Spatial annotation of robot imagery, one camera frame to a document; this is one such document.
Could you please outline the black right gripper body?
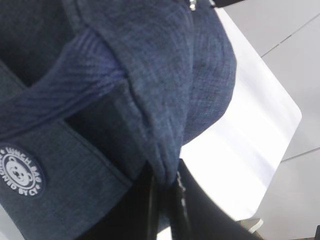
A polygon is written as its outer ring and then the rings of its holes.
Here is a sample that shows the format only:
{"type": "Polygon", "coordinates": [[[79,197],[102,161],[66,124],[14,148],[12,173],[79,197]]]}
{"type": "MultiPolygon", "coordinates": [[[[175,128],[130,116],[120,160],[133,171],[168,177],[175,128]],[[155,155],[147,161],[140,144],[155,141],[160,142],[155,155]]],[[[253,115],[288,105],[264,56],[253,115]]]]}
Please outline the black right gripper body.
{"type": "Polygon", "coordinates": [[[214,8],[224,8],[242,1],[244,0],[213,0],[212,6],[214,8]]]}

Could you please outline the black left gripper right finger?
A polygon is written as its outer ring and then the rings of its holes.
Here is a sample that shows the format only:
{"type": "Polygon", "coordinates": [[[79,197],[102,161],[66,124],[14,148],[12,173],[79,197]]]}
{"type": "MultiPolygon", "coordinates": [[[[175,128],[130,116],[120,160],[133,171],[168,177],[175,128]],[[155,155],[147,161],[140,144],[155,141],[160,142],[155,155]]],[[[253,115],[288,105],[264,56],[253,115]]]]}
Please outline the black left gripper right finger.
{"type": "Polygon", "coordinates": [[[186,164],[179,160],[171,215],[174,240],[259,240],[223,212],[196,182],[186,164]]]}

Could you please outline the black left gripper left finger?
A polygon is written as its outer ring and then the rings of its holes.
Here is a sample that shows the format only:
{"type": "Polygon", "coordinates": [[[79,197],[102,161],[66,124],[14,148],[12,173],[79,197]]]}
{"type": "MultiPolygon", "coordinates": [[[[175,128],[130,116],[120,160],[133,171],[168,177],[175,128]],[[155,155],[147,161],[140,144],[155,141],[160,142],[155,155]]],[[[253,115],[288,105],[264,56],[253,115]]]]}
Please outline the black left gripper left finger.
{"type": "Polygon", "coordinates": [[[155,240],[160,213],[159,186],[147,163],[121,201],[81,240],[155,240]]]}

